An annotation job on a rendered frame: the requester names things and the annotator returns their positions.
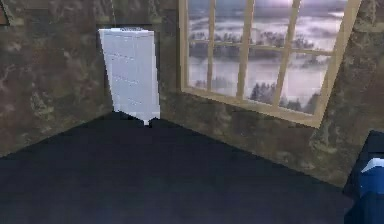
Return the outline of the white chest of drawers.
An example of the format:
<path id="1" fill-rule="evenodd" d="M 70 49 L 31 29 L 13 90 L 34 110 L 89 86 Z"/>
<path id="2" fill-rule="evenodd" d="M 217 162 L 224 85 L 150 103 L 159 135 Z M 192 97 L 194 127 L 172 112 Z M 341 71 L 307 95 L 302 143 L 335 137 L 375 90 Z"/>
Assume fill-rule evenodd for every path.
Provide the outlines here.
<path id="1" fill-rule="evenodd" d="M 140 27 L 98 30 L 113 109 L 143 121 L 160 118 L 154 32 Z"/>

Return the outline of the tan framed window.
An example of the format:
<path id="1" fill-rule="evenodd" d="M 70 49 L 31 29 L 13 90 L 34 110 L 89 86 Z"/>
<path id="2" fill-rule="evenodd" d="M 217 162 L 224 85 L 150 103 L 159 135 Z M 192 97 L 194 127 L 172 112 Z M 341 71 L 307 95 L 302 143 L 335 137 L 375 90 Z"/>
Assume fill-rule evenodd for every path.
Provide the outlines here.
<path id="1" fill-rule="evenodd" d="M 362 0 L 178 0 L 181 89 L 317 128 Z"/>

